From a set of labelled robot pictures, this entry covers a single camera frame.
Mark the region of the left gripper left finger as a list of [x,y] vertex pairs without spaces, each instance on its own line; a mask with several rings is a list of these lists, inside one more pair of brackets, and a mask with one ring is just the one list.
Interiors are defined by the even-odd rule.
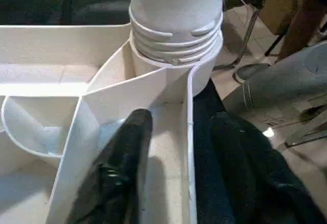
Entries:
[[68,223],[140,223],[153,118],[140,108],[108,132],[78,189]]

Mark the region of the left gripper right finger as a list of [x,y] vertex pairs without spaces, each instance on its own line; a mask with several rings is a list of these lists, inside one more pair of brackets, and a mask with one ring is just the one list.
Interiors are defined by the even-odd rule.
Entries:
[[237,223],[326,223],[303,182],[251,123],[218,112],[209,122]]

